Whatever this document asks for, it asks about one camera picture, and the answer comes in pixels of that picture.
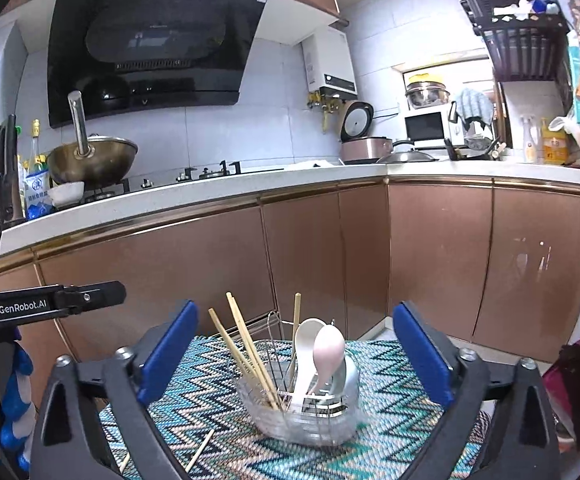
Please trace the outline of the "glass pot lid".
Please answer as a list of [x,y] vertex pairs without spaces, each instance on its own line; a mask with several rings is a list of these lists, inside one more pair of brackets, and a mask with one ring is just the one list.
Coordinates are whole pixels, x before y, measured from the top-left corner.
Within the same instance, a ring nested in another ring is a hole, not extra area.
[[412,141],[394,141],[392,143],[392,151],[380,157],[377,160],[378,164],[407,164],[408,162],[436,162],[436,158],[432,155],[419,151],[415,148]]

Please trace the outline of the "copper rice cooker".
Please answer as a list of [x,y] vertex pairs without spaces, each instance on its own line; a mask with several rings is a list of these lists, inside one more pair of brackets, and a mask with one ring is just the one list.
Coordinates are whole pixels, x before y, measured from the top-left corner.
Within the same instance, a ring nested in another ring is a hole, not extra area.
[[340,111],[338,135],[340,159],[345,165],[373,164],[393,151],[393,141],[385,136],[372,136],[374,108],[363,101],[348,101]]

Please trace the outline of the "pink ceramic spoon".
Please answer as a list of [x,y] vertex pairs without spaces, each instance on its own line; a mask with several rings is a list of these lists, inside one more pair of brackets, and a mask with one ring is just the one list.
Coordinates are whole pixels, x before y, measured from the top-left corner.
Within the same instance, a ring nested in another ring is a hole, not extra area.
[[317,373],[317,382],[311,394],[326,385],[326,382],[338,370],[344,361],[345,340],[334,325],[325,325],[318,332],[313,347],[313,362]]

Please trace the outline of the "blue hanging towel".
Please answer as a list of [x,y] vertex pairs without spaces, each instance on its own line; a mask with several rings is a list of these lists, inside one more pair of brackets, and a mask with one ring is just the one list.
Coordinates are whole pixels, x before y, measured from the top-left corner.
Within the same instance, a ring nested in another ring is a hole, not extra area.
[[478,122],[482,128],[491,127],[494,118],[494,104],[490,98],[473,89],[464,89],[458,96],[457,115],[465,130],[468,130],[474,122]]

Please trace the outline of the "clear utensil holder jar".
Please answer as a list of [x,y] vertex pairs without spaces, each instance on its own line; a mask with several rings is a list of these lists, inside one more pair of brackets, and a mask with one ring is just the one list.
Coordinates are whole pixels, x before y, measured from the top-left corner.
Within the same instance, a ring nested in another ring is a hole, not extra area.
[[360,408],[360,368],[352,356],[344,362],[318,393],[304,396],[298,408],[292,394],[284,391],[289,382],[290,361],[273,359],[266,370],[277,387],[281,409],[274,410],[263,390],[246,378],[236,379],[236,390],[244,408],[262,434],[284,442],[307,446],[339,446],[355,436],[364,421]]

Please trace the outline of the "light blue spoon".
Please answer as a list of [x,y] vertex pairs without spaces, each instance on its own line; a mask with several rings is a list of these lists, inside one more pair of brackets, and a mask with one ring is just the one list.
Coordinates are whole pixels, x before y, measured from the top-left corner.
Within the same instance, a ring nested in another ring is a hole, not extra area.
[[360,370],[352,356],[344,357],[338,378],[337,393],[341,402],[346,405],[354,403],[358,397],[358,390],[360,390]]

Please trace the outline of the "white small bowl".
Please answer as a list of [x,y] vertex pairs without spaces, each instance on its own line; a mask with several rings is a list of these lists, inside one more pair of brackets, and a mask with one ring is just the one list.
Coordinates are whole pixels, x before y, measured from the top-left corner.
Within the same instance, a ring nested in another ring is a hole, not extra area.
[[84,197],[85,185],[82,181],[68,182],[53,186],[48,190],[52,206],[64,209],[78,204]]

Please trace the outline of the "black range hood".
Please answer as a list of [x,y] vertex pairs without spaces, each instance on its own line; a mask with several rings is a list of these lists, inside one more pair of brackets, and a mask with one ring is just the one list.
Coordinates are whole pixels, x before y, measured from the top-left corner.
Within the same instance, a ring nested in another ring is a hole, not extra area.
[[267,0],[56,0],[47,58],[48,120],[162,107],[234,105]]

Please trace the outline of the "blue gloved hand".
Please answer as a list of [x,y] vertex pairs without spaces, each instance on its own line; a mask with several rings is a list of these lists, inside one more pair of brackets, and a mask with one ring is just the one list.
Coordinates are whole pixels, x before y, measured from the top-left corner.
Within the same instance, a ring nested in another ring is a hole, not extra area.
[[16,328],[0,330],[0,479],[26,479],[31,470],[34,365],[20,339]]

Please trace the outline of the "white ceramic spoon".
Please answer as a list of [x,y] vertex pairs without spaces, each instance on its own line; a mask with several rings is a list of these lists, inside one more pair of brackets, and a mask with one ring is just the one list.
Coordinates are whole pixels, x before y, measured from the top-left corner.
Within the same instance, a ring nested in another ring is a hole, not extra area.
[[318,318],[308,318],[299,325],[296,333],[296,384],[292,392],[289,411],[299,413],[316,370],[313,362],[315,338],[326,323]]

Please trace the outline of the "copper lower cabinets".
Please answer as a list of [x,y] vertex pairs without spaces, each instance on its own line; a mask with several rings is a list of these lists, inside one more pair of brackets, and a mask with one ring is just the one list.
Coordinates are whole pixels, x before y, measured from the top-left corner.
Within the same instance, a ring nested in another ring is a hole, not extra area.
[[553,361],[580,339],[580,185],[504,178],[369,178],[153,210],[126,197],[5,232],[0,290],[118,280],[122,306],[23,330],[45,388],[52,360],[133,344],[186,301],[230,324],[334,321],[351,339],[409,300],[457,339]]

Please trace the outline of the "copper electric kettle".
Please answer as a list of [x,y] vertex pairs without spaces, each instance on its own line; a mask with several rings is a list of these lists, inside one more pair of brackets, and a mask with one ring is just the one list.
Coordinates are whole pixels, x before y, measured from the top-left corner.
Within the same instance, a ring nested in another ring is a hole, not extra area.
[[0,175],[2,176],[2,214],[6,228],[23,223],[24,213],[18,165],[18,130],[15,114],[0,124]]

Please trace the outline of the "wooden chopstick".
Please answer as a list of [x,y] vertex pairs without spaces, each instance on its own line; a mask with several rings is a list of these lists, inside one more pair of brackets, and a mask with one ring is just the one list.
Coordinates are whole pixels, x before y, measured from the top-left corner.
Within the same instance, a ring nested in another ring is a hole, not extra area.
[[292,349],[291,349],[291,361],[289,367],[289,382],[290,386],[294,384],[294,376],[296,376],[296,333],[298,332],[300,321],[301,321],[301,304],[302,295],[300,292],[296,292],[293,301],[293,318],[292,318]]
[[220,322],[220,319],[213,309],[209,310],[209,316],[218,333],[223,338],[224,343],[226,344],[230,353],[232,354],[232,357],[240,369],[241,375],[252,382],[252,388],[258,387],[261,391],[263,391],[270,407],[276,410],[278,408],[278,403],[276,402],[273,393],[267,387],[267,382],[264,376],[261,374],[261,370],[256,365],[253,365],[238,349],[235,341],[233,341],[232,337],[228,335],[227,330],[225,330],[225,327]]
[[119,464],[120,474],[122,474],[124,472],[124,470],[129,462],[130,462],[130,452],[126,453],[124,458],[121,460],[121,463]]
[[200,443],[200,445],[196,449],[196,452],[194,452],[194,455],[191,457],[191,459],[189,460],[189,462],[187,463],[187,465],[185,467],[185,471],[186,471],[187,474],[189,474],[192,471],[192,468],[194,468],[194,465],[198,462],[198,459],[199,459],[200,455],[205,450],[205,448],[208,446],[210,440],[214,436],[214,432],[215,432],[215,430],[214,430],[214,428],[212,428],[206,434],[206,436],[204,437],[203,441]]
[[226,292],[226,298],[232,311],[232,317],[234,318],[238,332],[240,333],[241,340],[243,343],[243,347],[247,350],[250,362],[253,366],[255,371],[255,375],[260,381],[262,385],[262,389],[267,396],[268,402],[270,406],[276,410],[280,411],[282,405],[279,400],[279,396],[277,394],[276,387],[270,378],[267,370],[261,360],[260,356],[258,355],[258,350],[256,350],[253,339],[247,329],[246,322],[244,322],[243,316],[241,311],[238,307],[237,301],[235,300],[234,296],[232,296],[231,292]]

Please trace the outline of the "black gas stove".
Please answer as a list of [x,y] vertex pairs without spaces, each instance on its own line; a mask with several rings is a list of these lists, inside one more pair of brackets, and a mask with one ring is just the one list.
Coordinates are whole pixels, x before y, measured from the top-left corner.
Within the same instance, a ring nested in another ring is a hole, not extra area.
[[84,192],[79,205],[118,197],[123,194],[149,191],[162,186],[171,186],[210,180],[216,178],[240,176],[240,174],[257,174],[258,172],[283,170],[291,162],[284,159],[271,159],[268,162],[240,162],[240,160],[222,160],[215,165],[182,167],[169,170],[160,170],[151,174],[140,174],[135,177],[126,177],[115,185],[106,188],[88,188]]

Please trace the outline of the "zigzag patterned table mat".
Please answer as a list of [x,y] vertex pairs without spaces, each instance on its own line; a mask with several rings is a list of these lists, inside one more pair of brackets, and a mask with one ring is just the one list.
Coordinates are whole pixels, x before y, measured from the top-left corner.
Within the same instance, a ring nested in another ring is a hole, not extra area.
[[429,400],[397,341],[350,341],[346,352],[360,366],[364,421],[338,448],[263,436],[239,399],[234,360],[218,337],[194,338],[149,414],[181,464],[214,428],[194,479],[396,479],[443,410]]

